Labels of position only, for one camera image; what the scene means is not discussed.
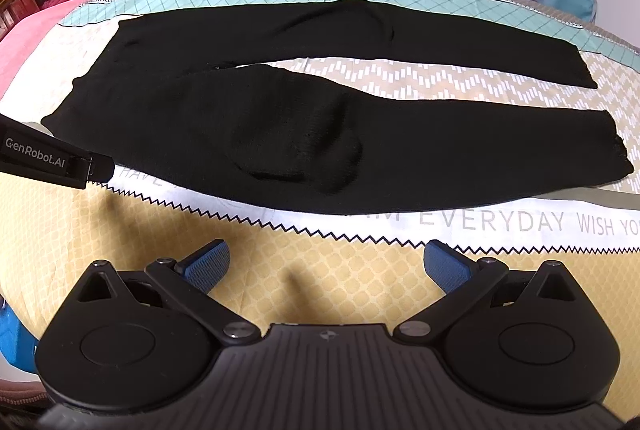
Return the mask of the black knit pants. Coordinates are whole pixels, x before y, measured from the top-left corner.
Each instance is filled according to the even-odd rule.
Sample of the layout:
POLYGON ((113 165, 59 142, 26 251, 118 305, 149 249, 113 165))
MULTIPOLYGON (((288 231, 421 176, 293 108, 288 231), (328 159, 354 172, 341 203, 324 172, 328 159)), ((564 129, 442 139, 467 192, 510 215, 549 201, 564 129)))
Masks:
POLYGON ((42 123, 184 188, 324 214, 481 207, 634 169, 608 112, 383 98, 283 68, 302 57, 594 84, 574 45, 481 19, 366 0, 191 8, 123 21, 42 123))

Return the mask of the patterned teal beige quilt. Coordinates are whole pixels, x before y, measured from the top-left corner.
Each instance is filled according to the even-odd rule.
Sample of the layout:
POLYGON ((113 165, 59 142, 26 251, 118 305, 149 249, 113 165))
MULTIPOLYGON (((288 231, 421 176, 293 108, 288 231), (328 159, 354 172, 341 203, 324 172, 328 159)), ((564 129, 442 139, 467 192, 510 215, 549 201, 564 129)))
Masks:
POLYGON ((217 299, 382 321, 438 296, 437 238, 556 257, 639 375, 639 53, 513 0, 78 0, 1 41, 1 112, 115 161, 83 189, 3 175, 1 292, 41 337, 90 262, 212 238, 217 299))

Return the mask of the pink bed sheet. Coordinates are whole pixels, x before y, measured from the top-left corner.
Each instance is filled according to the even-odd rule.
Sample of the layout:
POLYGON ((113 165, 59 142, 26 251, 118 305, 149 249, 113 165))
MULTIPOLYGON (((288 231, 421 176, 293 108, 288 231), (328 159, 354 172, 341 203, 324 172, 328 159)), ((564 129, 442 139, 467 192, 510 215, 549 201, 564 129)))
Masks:
POLYGON ((1 41, 1 98, 50 88, 88 69, 91 48, 60 22, 88 0, 69 0, 22 19, 1 41))

